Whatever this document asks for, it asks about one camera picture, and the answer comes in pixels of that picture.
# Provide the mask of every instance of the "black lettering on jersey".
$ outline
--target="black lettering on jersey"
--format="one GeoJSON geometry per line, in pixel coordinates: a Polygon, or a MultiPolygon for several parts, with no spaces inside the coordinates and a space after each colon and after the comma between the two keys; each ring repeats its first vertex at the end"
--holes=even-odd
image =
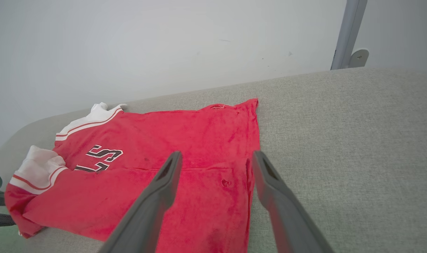
{"type": "MultiPolygon", "coordinates": [[[[104,162],[112,162],[115,159],[117,159],[118,157],[120,157],[123,154],[122,150],[112,150],[112,149],[101,149],[102,148],[100,145],[95,145],[93,146],[93,148],[87,152],[88,156],[91,157],[99,157],[99,158],[103,158],[106,157],[104,159],[104,162]]],[[[76,167],[74,169],[77,170],[83,170],[83,171],[88,171],[88,172],[97,172],[99,173],[100,171],[104,171],[106,170],[109,165],[105,164],[104,162],[98,162],[95,164],[96,168],[90,168],[90,167],[85,167],[85,166],[81,166],[81,165],[76,165],[76,167]]]]}

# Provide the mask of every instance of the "folded garment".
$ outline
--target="folded garment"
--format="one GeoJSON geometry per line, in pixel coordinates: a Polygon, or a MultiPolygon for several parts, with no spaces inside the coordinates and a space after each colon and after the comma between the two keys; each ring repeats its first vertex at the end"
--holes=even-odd
{"type": "Polygon", "coordinates": [[[5,202],[23,237],[44,226],[105,241],[176,150],[178,191],[157,252],[246,252],[260,148],[257,99],[236,106],[145,114],[95,104],[56,134],[53,151],[32,146],[5,202]]]}

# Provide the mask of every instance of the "red stripe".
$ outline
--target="red stripe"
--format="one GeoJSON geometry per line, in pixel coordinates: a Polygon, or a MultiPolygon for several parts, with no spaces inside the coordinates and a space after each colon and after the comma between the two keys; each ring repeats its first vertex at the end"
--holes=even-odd
{"type": "MultiPolygon", "coordinates": [[[[56,173],[56,171],[58,171],[60,168],[65,168],[65,166],[61,166],[61,167],[57,168],[53,173],[51,173],[50,179],[53,177],[53,175],[56,173]]],[[[32,183],[30,183],[28,180],[26,180],[26,179],[24,179],[24,178],[22,178],[22,177],[19,177],[19,176],[17,176],[16,174],[14,174],[12,177],[13,177],[13,178],[16,178],[16,179],[18,179],[18,180],[20,180],[20,181],[23,181],[23,182],[27,183],[29,186],[31,186],[32,188],[37,189],[37,190],[45,190],[45,189],[48,189],[48,188],[50,188],[50,187],[51,187],[51,182],[50,182],[50,185],[49,185],[49,186],[47,186],[47,187],[45,187],[45,188],[39,188],[39,187],[35,187],[35,186],[34,186],[32,183]]]]}
{"type": "MultiPolygon", "coordinates": [[[[111,116],[110,118],[108,118],[107,120],[105,120],[105,121],[100,121],[100,122],[90,122],[90,123],[85,123],[84,125],[99,124],[99,123],[104,123],[104,122],[106,122],[106,121],[108,121],[108,120],[111,120],[111,119],[116,115],[116,113],[117,113],[117,111],[118,111],[118,110],[121,110],[121,108],[118,108],[117,110],[115,110],[115,111],[114,111],[114,114],[112,114],[112,116],[111,116]]],[[[67,131],[67,133],[66,133],[66,134],[64,134],[64,135],[56,135],[56,136],[58,136],[58,137],[67,136],[67,135],[69,135],[69,133],[70,133],[71,131],[73,131],[74,129],[77,129],[77,128],[80,128],[80,127],[83,127],[84,125],[79,125],[79,126],[77,126],[77,127],[75,127],[75,128],[72,128],[72,129],[70,129],[69,131],[67,131]]]]}

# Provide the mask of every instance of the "gray couch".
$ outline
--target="gray couch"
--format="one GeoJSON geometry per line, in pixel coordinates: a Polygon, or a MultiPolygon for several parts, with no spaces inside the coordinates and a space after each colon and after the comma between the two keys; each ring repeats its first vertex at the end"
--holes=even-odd
{"type": "MultiPolygon", "coordinates": [[[[254,97],[262,150],[337,253],[427,252],[427,74],[320,72],[133,101],[126,111],[200,109],[254,97]]],[[[88,112],[39,120],[12,136],[0,149],[5,184],[29,146],[52,149],[55,133],[88,112]]],[[[0,252],[85,253],[102,245],[54,228],[27,240],[17,232],[0,227],[0,252]]],[[[276,252],[256,193],[248,250],[276,252]]]]}

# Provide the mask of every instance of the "gray upholstery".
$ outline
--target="gray upholstery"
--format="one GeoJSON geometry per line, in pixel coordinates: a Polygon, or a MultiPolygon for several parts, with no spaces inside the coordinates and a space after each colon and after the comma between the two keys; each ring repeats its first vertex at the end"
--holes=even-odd
{"type": "MultiPolygon", "coordinates": [[[[427,252],[427,74],[320,72],[129,102],[127,111],[200,109],[254,97],[262,150],[337,253],[427,252]]],[[[0,150],[2,178],[8,181],[29,146],[52,149],[54,134],[88,112],[19,130],[0,150]]],[[[59,229],[25,240],[15,226],[0,228],[0,252],[85,253],[101,245],[59,229]]],[[[256,193],[248,250],[276,252],[256,193]]]]}

